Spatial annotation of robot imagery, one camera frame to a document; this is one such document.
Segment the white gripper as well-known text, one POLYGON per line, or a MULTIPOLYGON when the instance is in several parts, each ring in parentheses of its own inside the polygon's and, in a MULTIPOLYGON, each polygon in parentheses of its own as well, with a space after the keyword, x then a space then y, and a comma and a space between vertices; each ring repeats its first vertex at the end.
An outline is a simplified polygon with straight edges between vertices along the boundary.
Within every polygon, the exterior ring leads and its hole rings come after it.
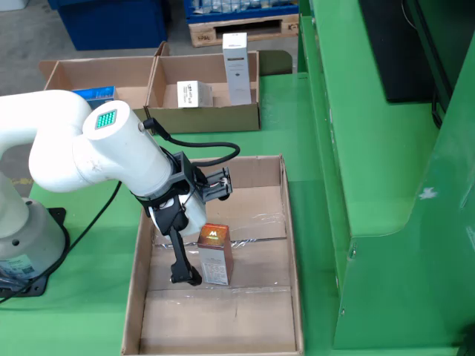
POLYGON ((171 282, 200 285, 202 277, 190 264, 182 237, 199 233, 206 224, 205 203, 197 193, 177 195, 171 206, 154 209, 154 218, 161 234, 169 236, 174 250, 176 261, 171 265, 171 282))

